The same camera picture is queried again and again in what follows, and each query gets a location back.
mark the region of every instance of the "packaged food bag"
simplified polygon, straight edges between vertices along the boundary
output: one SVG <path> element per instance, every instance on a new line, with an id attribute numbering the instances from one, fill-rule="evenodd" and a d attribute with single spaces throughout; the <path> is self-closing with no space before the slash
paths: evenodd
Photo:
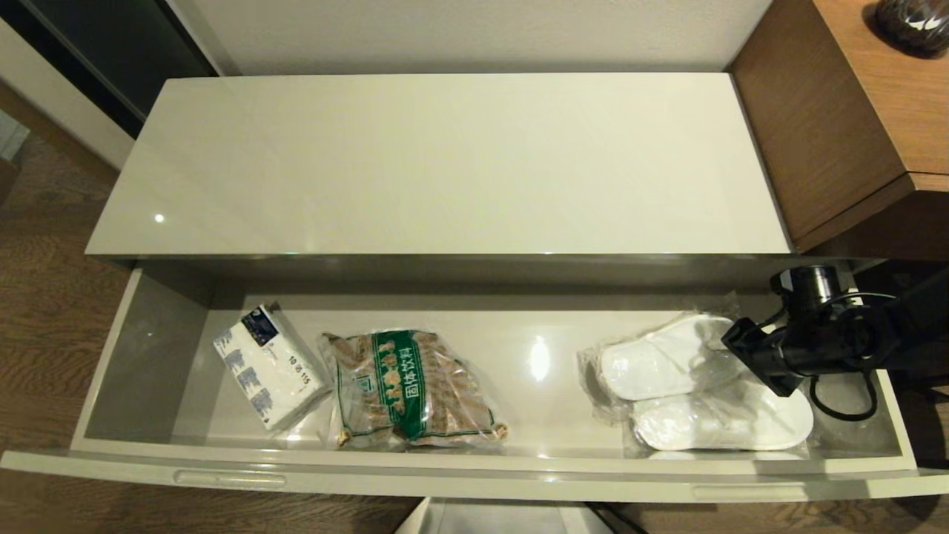
<path id="1" fill-rule="evenodd" d="M 319 346 L 336 382 L 340 447 L 485 445 L 508 433 L 475 376 L 437 334 L 323 334 Z"/>

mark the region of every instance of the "white slipper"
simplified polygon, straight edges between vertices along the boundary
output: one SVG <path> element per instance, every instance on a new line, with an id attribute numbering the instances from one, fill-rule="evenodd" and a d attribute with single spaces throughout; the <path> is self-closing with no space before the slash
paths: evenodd
<path id="1" fill-rule="evenodd" d="M 723 384 L 744 365 L 721 345 L 732 320 L 687 315 L 600 355 L 600 380 L 621 399 L 643 400 Z"/>
<path id="2" fill-rule="evenodd" d="M 722 388 L 637 402 L 636 435 L 658 450 L 781 450 L 808 439 L 814 425 L 807 397 L 779 397 L 753 377 Z"/>

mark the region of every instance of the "green label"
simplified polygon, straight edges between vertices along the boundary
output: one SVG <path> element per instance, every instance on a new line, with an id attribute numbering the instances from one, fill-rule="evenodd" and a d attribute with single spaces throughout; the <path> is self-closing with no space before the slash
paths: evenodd
<path id="1" fill-rule="evenodd" d="M 425 380 L 413 330 L 373 334 L 379 398 L 410 441 L 425 432 Z"/>

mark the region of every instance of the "lower drawer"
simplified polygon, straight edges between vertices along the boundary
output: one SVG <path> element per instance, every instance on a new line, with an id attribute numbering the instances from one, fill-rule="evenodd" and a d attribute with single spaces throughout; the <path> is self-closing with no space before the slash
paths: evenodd
<path id="1" fill-rule="evenodd" d="M 800 263 L 729 261 L 721 272 L 735 278 L 742 312 L 752 316 L 777 306 L 756 270 Z M 622 285 L 565 286 L 382 284 L 292 274 L 305 264 L 244 270 L 145 261 L 129 281 L 70 450 L 7 452 L 2 467 L 180 486 L 567 501 L 806 501 L 949 490 L 949 472 L 916 468 L 884 372 L 876 376 L 876 416 L 854 424 L 817 412 L 813 436 L 789 451 L 633 451 L 623 446 L 623 429 L 597 422 L 576 353 L 682 310 L 720 307 L 728 276 L 708 276 L 702 265 L 712 262 L 637 260 L 621 265 Z M 211 340 L 274 300 L 314 349 L 322 332 L 442 334 L 511 429 L 503 450 L 335 450 L 332 398 L 292 429 L 267 435 Z M 858 411 L 861 383 L 827 377 L 822 397 Z"/>

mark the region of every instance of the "white wall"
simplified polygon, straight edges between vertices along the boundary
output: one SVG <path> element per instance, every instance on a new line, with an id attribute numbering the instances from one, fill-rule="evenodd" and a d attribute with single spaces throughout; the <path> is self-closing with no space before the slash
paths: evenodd
<path id="1" fill-rule="evenodd" d="M 117 169 L 135 142 L 6 22 L 0 20 L 0 80 Z"/>
<path id="2" fill-rule="evenodd" d="M 167 0 L 224 74 L 721 71 L 771 0 Z"/>

